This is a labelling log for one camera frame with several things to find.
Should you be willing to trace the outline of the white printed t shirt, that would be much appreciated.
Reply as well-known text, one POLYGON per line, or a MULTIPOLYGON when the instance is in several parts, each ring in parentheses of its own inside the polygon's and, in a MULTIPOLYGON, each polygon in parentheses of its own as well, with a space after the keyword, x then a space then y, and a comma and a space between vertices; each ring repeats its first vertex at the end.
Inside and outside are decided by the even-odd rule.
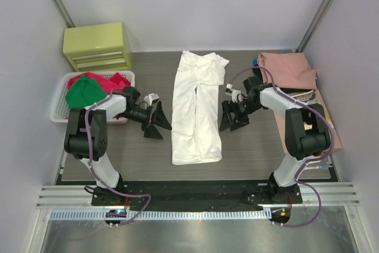
POLYGON ((222 159, 218 129, 219 86, 229 60, 183 51, 172 97, 172 163, 205 164, 222 159))

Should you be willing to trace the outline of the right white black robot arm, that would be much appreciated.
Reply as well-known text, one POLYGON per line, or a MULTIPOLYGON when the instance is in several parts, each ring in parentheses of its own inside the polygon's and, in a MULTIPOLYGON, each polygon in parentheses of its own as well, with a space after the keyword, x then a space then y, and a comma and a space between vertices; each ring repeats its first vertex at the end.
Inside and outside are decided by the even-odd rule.
POLYGON ((243 81, 245 92, 227 84, 219 130, 235 131, 249 124, 249 115, 270 109, 284 119, 287 149, 280 166, 269 176, 266 197, 274 203, 288 203, 297 192, 297 180, 306 165, 332 144, 330 124, 320 104, 295 100, 273 84, 262 84, 251 76, 243 81))

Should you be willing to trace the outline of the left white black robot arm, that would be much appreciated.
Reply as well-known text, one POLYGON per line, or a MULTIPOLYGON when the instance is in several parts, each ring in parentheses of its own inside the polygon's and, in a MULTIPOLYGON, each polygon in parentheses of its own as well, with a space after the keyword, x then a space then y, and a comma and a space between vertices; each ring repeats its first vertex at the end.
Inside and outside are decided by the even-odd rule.
POLYGON ((158 128, 171 130, 158 94, 145 96, 145 107, 137 103, 140 92, 135 87, 111 91, 104 99, 88 107, 70 110, 64 149, 81 161, 96 180, 96 187, 85 187, 92 194, 94 206, 116 206, 131 198, 122 176, 112 166, 107 155, 110 119, 123 117, 141 124, 143 136, 161 140, 158 128))

